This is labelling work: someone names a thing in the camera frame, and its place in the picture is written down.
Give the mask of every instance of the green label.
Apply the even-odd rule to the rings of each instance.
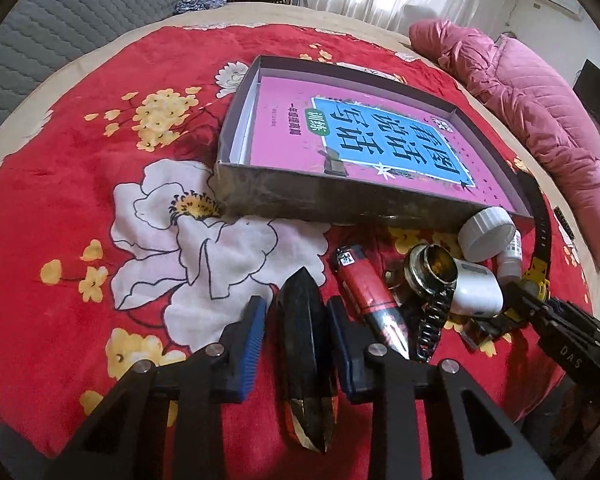
[[[329,125],[324,114],[316,108],[307,108],[304,111],[306,125],[312,134],[326,137],[329,135]]]

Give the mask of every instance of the gray quilted mattress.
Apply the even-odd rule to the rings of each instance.
[[[0,125],[40,83],[179,0],[19,0],[0,26]]]

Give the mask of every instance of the beige bed sheet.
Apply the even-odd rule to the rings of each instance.
[[[106,60],[120,50],[150,32],[164,26],[182,27],[187,25],[208,25],[212,23],[287,23],[307,27],[324,28],[337,32],[346,32],[397,52],[408,52],[409,39],[397,32],[383,30],[374,25],[353,18],[318,12],[302,7],[277,6],[261,3],[229,4],[221,9],[188,12],[173,16],[162,22],[147,25],[128,32],[108,45],[94,50],[49,77],[31,95],[29,95],[0,127],[0,165],[4,157],[19,150],[40,131],[47,111],[52,105],[88,73],[97,69]],[[433,63],[423,59],[428,65]],[[489,121],[491,126],[509,147],[518,154],[532,173],[538,178],[542,190],[549,197],[552,207],[560,206],[576,235],[575,245],[582,267],[584,268],[593,312],[600,319],[600,270],[596,269],[587,245],[584,243],[573,213],[557,189],[554,181],[542,170],[532,155],[518,142],[516,137],[493,114],[466,92],[461,84],[458,88],[469,99],[471,105]]]

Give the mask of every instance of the red lighter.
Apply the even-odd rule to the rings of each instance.
[[[337,248],[336,275],[349,299],[382,343],[409,359],[407,327],[394,297],[359,245]]]

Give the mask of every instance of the white bottle cap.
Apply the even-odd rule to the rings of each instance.
[[[516,226],[501,207],[472,216],[458,233],[458,244],[469,262],[483,262],[502,252],[516,235]]]

